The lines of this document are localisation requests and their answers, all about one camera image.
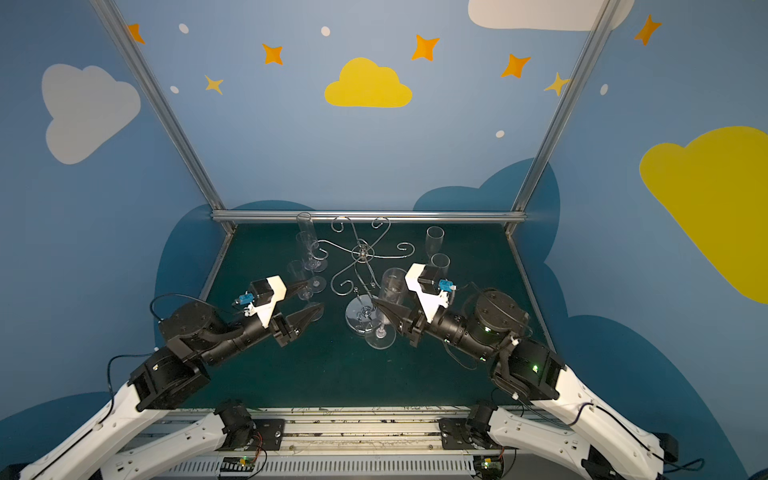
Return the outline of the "clear wine glass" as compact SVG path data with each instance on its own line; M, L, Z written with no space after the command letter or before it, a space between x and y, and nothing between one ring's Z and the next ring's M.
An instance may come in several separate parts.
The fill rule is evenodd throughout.
M406 271L392 267L386 270L381 278L380 290L372 301L375 314L374 329L365 335L367 344L376 350L390 348L397 339L398 316L392 312L394 306L399 307L405 297Z
M448 271L451 265L451 259L447 254L442 252L433 254L430 257L430 265L438 269L440 276L442 278L445 278L445 279L448 278Z
M327 268L328 262L319 258L318 238L311 214L309 212L300 212L296 216L296 222L299 227L297 241L301 247L302 261L305 269L313 273L323 272Z
M441 251L445 231L440 226L429 226L425 235L425 251L429 260Z
M320 273L327 267L327 261L320 258L318 241L314 235L306 231L300 231L296 235L296 240L304 269L309 272L310 291L313 294L322 293L327 287L327 282Z
M304 268L301 260L293 260L287 265L287 271L292 283L309 281L309 272ZM319 310L314 312L311 318L312 322L318 322L324 315L324 307L316 301L313 301L313 291L309 285L302 287L297 296L300 300L306 303L307 307L319 307Z

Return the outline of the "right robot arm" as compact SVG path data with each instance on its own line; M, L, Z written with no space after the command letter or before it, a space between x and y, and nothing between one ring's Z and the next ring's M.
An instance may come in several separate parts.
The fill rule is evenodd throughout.
M677 440L643 430L601 400L559 355L528 337L528 315L511 297L481 290L470 316L450 310L446 292L412 297L414 308L380 298L374 304L412 343L428 334L490 362L496 388L560 423L480 402L464 427L475 445L521 449L584 479L664 479L670 473L679 458Z

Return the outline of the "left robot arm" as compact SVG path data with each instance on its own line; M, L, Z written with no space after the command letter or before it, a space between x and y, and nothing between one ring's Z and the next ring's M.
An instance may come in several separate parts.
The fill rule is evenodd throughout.
M210 382L208 368L265 339L285 346L297 340L324 311L309 305L290 315L279 304L304 282L287 285L278 276L251 283L234 302L226 322L215 307L194 300L159 323L162 348L146 356L110 401L40 459L6 467L4 479L150 479L196 456L220 448L265 451L255 421L237 401L174 433L139 447L130 442L148 426L182 406Z

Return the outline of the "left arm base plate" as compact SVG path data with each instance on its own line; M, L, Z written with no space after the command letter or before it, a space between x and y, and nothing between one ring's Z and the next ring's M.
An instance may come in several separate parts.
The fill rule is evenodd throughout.
M253 419L238 434L235 448L243 451L264 449L268 452L281 448L286 422L278 418Z

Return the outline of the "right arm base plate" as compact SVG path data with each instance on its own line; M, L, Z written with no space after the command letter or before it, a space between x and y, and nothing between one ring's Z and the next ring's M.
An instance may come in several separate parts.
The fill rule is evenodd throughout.
M478 450L487 446L486 424L474 417L438 419L444 450Z

